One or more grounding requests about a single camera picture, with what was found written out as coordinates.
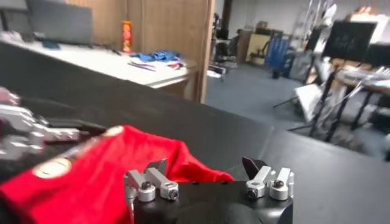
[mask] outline office chair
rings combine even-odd
[[[221,74],[221,81],[225,79],[225,75],[231,69],[230,67],[224,65],[225,62],[236,63],[236,57],[232,55],[229,50],[227,43],[221,42],[215,45],[215,55],[214,55],[214,64],[210,65],[209,70],[215,71],[218,74]]]

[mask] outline white wall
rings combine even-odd
[[[218,13],[219,17],[222,18],[222,13],[224,11],[225,0],[215,0],[215,12]]]
[[[309,0],[257,0],[255,6],[253,0],[233,0],[232,14],[230,16],[229,37],[234,37],[237,29],[245,26],[246,16],[251,8],[256,7],[255,25],[260,20],[265,20],[269,28],[283,30],[285,33],[291,33],[298,14],[302,11],[304,5]],[[343,19],[357,7],[359,0],[334,0],[338,5],[336,18]],[[390,16],[390,0],[376,0],[374,7],[378,13]],[[384,33],[382,40],[390,39],[390,24]]]

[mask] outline gray floor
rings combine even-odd
[[[272,106],[289,99],[294,88],[300,86],[301,83],[290,79],[272,79],[271,72],[266,68],[240,65],[228,74],[225,82],[208,78],[206,104],[287,130],[303,125],[304,119],[294,113],[291,104],[277,109]],[[344,116],[354,117],[364,96],[365,93],[355,96],[348,103]],[[378,97],[373,97],[371,103],[375,103],[377,99]],[[365,113],[362,121],[368,115],[369,113]],[[362,145],[360,152],[382,159],[385,134],[368,126],[353,133]],[[300,134],[307,135],[307,130]]]

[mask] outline table leg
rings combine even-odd
[[[355,120],[354,120],[353,123],[352,123],[352,126],[351,126],[351,130],[352,130],[352,131],[355,130],[355,129],[358,127],[360,117],[361,117],[361,115],[363,114],[363,111],[364,111],[365,107],[367,106],[368,102],[370,101],[371,96],[372,96],[372,92],[369,91],[369,92],[367,93],[366,98],[365,98],[364,101],[363,101],[362,106],[361,106],[360,109],[359,109],[358,115],[356,116]]]
[[[349,100],[348,97],[346,97],[346,96],[348,96],[353,91],[353,89],[354,89],[353,87],[347,86],[347,91],[346,91],[346,93],[344,95],[345,99],[343,99],[342,102],[341,102],[341,105],[340,105],[340,108],[339,108],[339,110],[337,112],[336,118],[333,120],[333,122],[331,124],[331,127],[329,129],[328,135],[325,138],[325,142],[330,142],[330,140],[332,139],[333,135],[335,134],[335,131],[339,127],[342,112],[344,111],[344,108],[346,107],[347,102]]]

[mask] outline black table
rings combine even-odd
[[[184,141],[204,164],[239,180],[246,179],[242,156],[261,158],[277,170],[290,167],[296,173],[294,223],[390,220],[390,165],[376,159],[1,43],[0,85],[28,96],[24,102],[44,116],[128,124]],[[1,162],[0,180],[65,149]],[[0,223],[10,215],[2,207]]]

